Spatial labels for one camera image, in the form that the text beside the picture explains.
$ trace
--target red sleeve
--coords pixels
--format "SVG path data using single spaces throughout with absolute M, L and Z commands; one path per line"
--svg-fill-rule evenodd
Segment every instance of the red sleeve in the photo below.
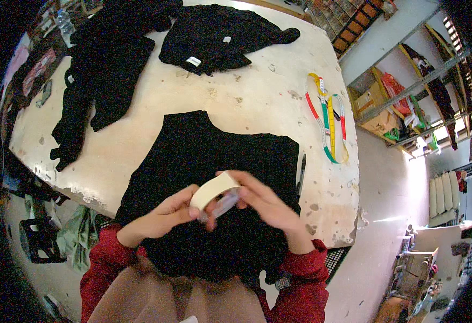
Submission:
M 273 322 L 324 322 L 327 298 L 326 279 L 329 276 L 325 260 L 327 248 L 313 240 L 315 250 L 305 255 L 288 253 L 281 270 L 291 273 L 291 286 L 279 292 L 271 310 Z
M 99 243 L 90 250 L 90 269 L 80 282 L 81 321 L 87 322 L 103 294 L 117 275 L 135 261 L 135 249 L 127 248 L 117 240 L 119 224 L 101 230 Z

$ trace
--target hand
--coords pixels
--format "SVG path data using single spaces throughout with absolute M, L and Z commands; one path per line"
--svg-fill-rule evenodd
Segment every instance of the hand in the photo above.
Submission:
M 315 249 L 303 221 L 271 188 L 245 171 L 227 172 L 242 186 L 239 190 L 240 200 L 236 204 L 239 209 L 250 205 L 269 226 L 283 230 L 290 252 L 307 254 Z
M 198 189 L 198 185 L 192 184 L 166 198 L 153 211 L 119 230 L 117 240 L 126 247 L 135 248 L 145 238 L 160 238 L 175 225 L 198 219 L 200 210 L 189 207 L 189 202 Z

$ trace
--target worktable surface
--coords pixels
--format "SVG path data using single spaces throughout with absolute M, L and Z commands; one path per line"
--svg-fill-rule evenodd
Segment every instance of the worktable surface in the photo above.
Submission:
M 71 62 L 70 57 L 65 57 L 52 75 L 52 93 L 45 104 L 41 108 L 35 105 L 40 92 L 17 115 L 10 150 L 58 191 L 114 217 L 132 172 L 146 157 L 162 128 L 163 116 L 206 110 L 222 131 L 272 133 L 295 140 L 307 155 L 299 203 L 308 231 L 329 248 L 354 244 L 359 200 L 356 131 L 329 38 L 322 29 L 272 9 L 234 1 L 184 0 L 186 6 L 212 3 L 255 11 L 282 30 L 299 29 L 301 36 L 291 44 L 272 45 L 246 54 L 251 65 L 210 77 L 162 63 L 158 55 L 166 33 L 149 33 L 147 37 L 155 41 L 155 49 L 140 75 L 128 112 L 99 132 L 93 132 L 88 125 L 81 155 L 58 172 L 55 167 L 59 159 L 52 161 L 49 153 L 58 146 L 51 132 L 62 114 L 64 73 Z M 343 99 L 349 152 L 349 161 L 344 164 L 331 164 L 324 154 L 321 130 L 304 97 L 310 72 L 323 77 L 328 92 Z M 310 96 L 321 113 L 314 82 L 309 84 Z

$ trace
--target measuring tape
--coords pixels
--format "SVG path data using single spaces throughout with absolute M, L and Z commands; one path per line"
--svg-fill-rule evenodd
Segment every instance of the measuring tape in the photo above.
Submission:
M 308 74 L 309 76 L 314 78 L 315 84 L 317 85 L 317 91 L 319 94 L 319 101 L 320 105 L 322 107 L 322 113 L 324 116 L 324 122 L 322 123 L 322 120 L 320 120 L 320 117 L 315 110 L 315 107 L 313 106 L 313 103 L 311 102 L 311 98 L 308 93 L 308 87 L 306 84 L 306 101 L 308 101 L 309 108 L 311 110 L 311 113 L 313 113 L 313 116 L 315 117 L 315 120 L 320 126 L 320 129 L 322 131 L 322 144 L 324 146 L 324 152 L 326 153 L 326 156 L 330 159 L 330 161 L 334 164 L 341 164 L 341 163 L 346 163 L 349 160 L 349 152 L 347 151 L 347 147 L 345 146 L 345 140 L 346 140 L 346 133 L 345 133 L 345 111 L 343 108 L 343 102 L 342 99 L 337 95 L 333 94 L 329 98 L 329 102 L 324 98 L 327 95 L 327 91 L 324 88 L 324 80 L 318 76 L 317 74 L 310 73 Z M 340 123 L 342 127 L 342 144 L 343 144 L 343 150 L 344 150 L 344 158 L 342 161 L 338 162 L 336 161 L 335 157 L 335 152 L 336 152 L 336 145 L 335 145 L 335 116 L 333 112 L 333 98 L 336 98 L 340 104 Z M 327 146 L 327 141 L 326 141 L 326 135 L 330 136 L 330 146 L 331 150 Z

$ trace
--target box on shelf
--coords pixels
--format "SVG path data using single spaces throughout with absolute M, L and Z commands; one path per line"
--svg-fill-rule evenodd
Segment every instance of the box on shelf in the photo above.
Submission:
M 368 109 L 379 107 L 385 103 L 385 98 L 381 94 L 380 84 L 374 82 L 374 84 L 356 99 L 356 106 L 358 108 L 358 115 L 363 115 Z
M 379 116 L 374 117 L 362 124 L 361 127 L 372 133 L 382 136 L 392 128 L 398 127 L 399 117 L 388 110 L 383 110 Z

